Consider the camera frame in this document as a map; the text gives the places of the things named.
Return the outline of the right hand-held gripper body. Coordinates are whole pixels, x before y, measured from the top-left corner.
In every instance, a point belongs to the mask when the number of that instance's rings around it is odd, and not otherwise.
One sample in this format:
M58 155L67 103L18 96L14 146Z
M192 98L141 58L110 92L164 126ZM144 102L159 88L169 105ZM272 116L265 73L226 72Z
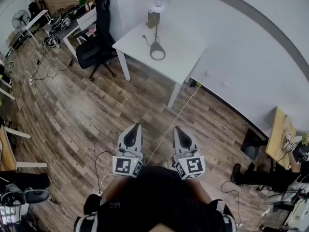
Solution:
M205 172L205 159L200 149L174 155L174 168L182 180L198 178Z

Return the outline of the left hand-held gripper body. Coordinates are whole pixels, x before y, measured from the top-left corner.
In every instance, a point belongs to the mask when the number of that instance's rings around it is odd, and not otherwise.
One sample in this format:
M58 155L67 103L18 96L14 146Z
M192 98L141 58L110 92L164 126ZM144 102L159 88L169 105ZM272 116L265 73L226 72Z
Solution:
M112 157L112 173L136 178L143 166L143 156L142 152L118 148Z

